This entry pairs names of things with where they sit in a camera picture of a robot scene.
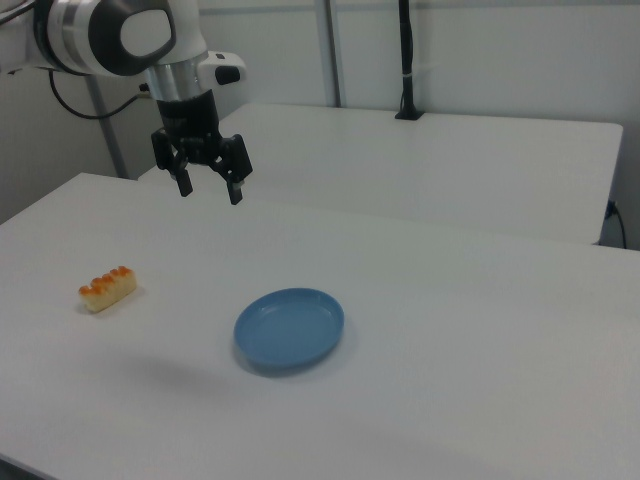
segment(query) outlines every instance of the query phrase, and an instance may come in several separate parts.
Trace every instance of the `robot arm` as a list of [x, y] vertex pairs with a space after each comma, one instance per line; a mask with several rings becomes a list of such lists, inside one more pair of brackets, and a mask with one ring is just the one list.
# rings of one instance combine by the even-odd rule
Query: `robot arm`
[[41, 67], [74, 75], [144, 72], [164, 128], [152, 135], [158, 167], [192, 192], [186, 166], [208, 165], [242, 199], [252, 172], [240, 135], [223, 138], [213, 90], [246, 76], [232, 53], [208, 52], [197, 0], [0, 0], [0, 73]]

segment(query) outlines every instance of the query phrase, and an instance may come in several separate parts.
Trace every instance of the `white wall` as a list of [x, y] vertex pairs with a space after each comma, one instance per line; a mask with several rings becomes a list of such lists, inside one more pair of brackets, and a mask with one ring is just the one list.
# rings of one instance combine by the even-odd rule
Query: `white wall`
[[[622, 124], [612, 194], [639, 249], [640, 5], [584, 3], [413, 2], [416, 99], [432, 112]], [[337, 0], [337, 32], [346, 105], [397, 109], [397, 1]]]
[[[201, 0], [200, 7], [209, 48], [237, 53], [248, 68], [245, 84], [216, 94], [221, 118], [247, 102], [333, 104], [325, 24], [316, 15], [321, 0]], [[107, 108], [142, 82], [100, 79]], [[150, 136], [162, 126], [154, 102], [137, 102], [111, 123], [131, 176], [154, 167]]]
[[[94, 113], [84, 79], [56, 79], [68, 103]], [[115, 174], [99, 124], [64, 111], [46, 72], [0, 75], [0, 112], [0, 223], [78, 173]]]

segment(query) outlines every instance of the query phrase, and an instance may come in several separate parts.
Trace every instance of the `table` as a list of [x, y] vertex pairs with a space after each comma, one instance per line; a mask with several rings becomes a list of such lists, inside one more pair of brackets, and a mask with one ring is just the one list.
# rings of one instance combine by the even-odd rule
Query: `table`
[[[221, 132], [246, 141], [248, 199], [592, 244], [622, 127], [249, 104]], [[208, 167], [189, 171], [196, 189], [225, 191]], [[140, 181], [172, 182], [157, 168]]]
[[[640, 257], [81, 175], [0, 226], [0, 452], [59, 480], [632, 479]], [[77, 288], [140, 288], [97, 316]], [[263, 376], [255, 298], [346, 312]]]

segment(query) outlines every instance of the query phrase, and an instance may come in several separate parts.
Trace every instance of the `black stand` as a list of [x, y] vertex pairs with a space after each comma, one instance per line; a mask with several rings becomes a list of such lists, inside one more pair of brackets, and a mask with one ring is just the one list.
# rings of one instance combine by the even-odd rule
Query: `black stand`
[[207, 165], [226, 180], [231, 203], [240, 203], [241, 187], [253, 167], [240, 135], [220, 135], [213, 93], [182, 102], [158, 102], [158, 107], [164, 128], [151, 136], [156, 164], [169, 171], [180, 194], [186, 197], [193, 192], [187, 165]]
[[409, 0], [399, 0], [400, 42], [402, 47], [402, 105], [396, 115], [398, 120], [417, 120], [419, 112], [413, 103], [413, 32], [409, 15]]

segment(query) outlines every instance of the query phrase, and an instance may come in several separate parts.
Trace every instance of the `plate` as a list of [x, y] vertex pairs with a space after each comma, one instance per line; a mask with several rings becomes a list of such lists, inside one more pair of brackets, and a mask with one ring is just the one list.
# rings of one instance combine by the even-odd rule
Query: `plate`
[[318, 290], [292, 288], [270, 293], [238, 317], [235, 342], [252, 363], [291, 368], [312, 363], [340, 341], [344, 312]]

